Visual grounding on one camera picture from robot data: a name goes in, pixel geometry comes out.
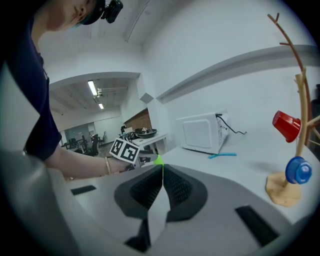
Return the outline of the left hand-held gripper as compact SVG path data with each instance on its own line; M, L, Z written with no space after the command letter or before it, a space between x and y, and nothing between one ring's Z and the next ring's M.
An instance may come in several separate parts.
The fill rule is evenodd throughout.
M132 164L137 168L155 161L155 154L152 151L141 150L139 146L121 138L114 140L109 153L114 158Z

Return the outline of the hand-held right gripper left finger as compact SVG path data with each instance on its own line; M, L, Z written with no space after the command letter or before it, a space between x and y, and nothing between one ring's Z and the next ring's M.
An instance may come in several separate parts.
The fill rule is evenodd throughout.
M67 183L98 237L127 255L162 256L151 245L148 211L162 188L162 167L150 165L120 174Z

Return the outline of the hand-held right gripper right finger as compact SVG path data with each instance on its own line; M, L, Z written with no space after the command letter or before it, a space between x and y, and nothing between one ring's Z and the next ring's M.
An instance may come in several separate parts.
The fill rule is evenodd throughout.
M170 211L152 256L246 256L291 224L271 204L227 178L166 164Z

